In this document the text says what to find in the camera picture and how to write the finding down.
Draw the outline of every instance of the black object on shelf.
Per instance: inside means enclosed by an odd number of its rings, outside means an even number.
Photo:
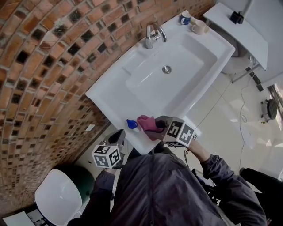
[[[277,104],[274,99],[269,99],[267,102],[267,113],[271,120],[275,120],[277,116]]]
[[[244,17],[241,15],[241,11],[239,12],[233,12],[232,15],[230,16],[230,20],[234,23],[234,24],[242,24],[244,21]]]

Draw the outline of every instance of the brick wall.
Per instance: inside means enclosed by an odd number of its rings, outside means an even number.
[[[149,21],[213,0],[0,1],[0,214],[30,205],[57,164],[73,162],[107,119],[84,95]],[[86,132],[89,124],[96,124]]]

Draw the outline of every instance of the chrome faucet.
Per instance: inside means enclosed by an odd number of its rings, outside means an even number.
[[[151,35],[151,25],[153,26],[155,30],[155,34],[153,35]],[[160,37],[162,37],[163,42],[167,42],[167,37],[166,37],[164,29],[153,21],[149,22],[146,25],[145,47],[147,49],[152,49],[153,48],[152,42],[159,39]]]

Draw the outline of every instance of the cup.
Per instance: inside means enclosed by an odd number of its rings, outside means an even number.
[[[184,11],[180,16],[180,24],[188,25],[191,22],[191,14],[188,11]]]
[[[195,22],[195,25],[191,28],[193,32],[195,32],[196,34],[203,34],[206,28],[206,24],[201,21],[201,20],[197,20]]]

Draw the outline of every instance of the white shelf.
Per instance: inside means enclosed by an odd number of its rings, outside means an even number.
[[[203,16],[225,30],[243,45],[266,70],[268,60],[268,43],[256,29],[246,20],[242,24],[234,24],[229,20],[233,10],[218,3]]]

